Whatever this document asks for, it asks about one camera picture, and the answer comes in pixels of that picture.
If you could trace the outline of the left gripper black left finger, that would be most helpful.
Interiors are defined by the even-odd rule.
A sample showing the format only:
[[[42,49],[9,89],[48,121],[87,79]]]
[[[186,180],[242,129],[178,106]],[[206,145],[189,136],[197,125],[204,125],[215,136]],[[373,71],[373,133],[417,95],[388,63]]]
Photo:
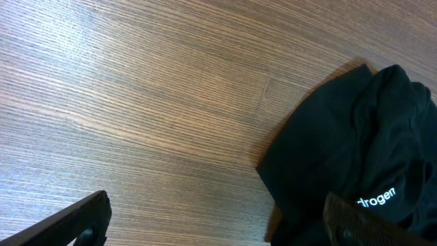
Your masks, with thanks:
[[[110,199],[97,191],[33,226],[1,241],[1,246],[103,246],[111,220]]]

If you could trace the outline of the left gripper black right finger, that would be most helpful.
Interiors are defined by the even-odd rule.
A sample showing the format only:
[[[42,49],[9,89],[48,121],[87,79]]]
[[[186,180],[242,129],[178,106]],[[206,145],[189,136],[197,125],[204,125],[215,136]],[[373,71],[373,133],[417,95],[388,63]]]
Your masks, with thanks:
[[[433,246],[399,226],[382,220],[363,207],[330,192],[323,221],[331,245],[336,246]]]

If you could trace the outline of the black t-shirt with logo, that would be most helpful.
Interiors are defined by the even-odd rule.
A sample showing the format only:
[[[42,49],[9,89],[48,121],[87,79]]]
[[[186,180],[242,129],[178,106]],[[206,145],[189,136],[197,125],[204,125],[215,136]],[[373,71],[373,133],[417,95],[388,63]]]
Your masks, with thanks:
[[[331,192],[436,241],[436,105],[401,66],[359,66],[316,89],[257,171],[283,215],[273,245],[327,245]]]

